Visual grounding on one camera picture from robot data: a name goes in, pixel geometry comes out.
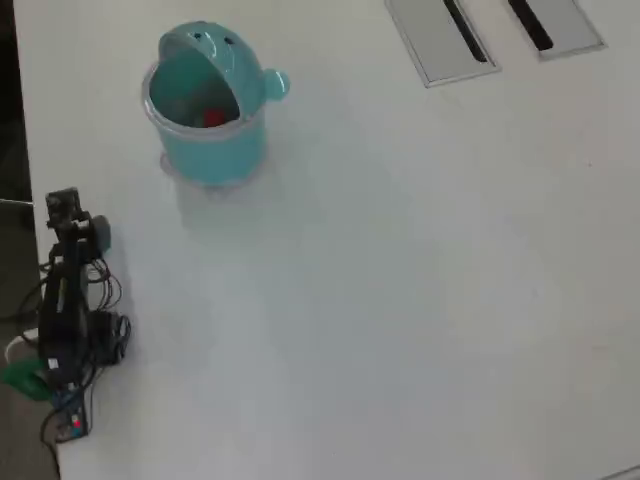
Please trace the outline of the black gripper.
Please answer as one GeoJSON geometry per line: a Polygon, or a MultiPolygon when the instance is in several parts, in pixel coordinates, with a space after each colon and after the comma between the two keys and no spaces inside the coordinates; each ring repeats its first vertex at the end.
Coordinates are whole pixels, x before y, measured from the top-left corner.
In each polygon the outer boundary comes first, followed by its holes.
{"type": "Polygon", "coordinates": [[[66,253],[75,253],[79,259],[94,259],[95,242],[101,253],[111,248],[111,226],[104,215],[63,217],[54,214],[49,216],[49,228],[57,237],[49,252],[50,259],[64,257],[66,253]]]}

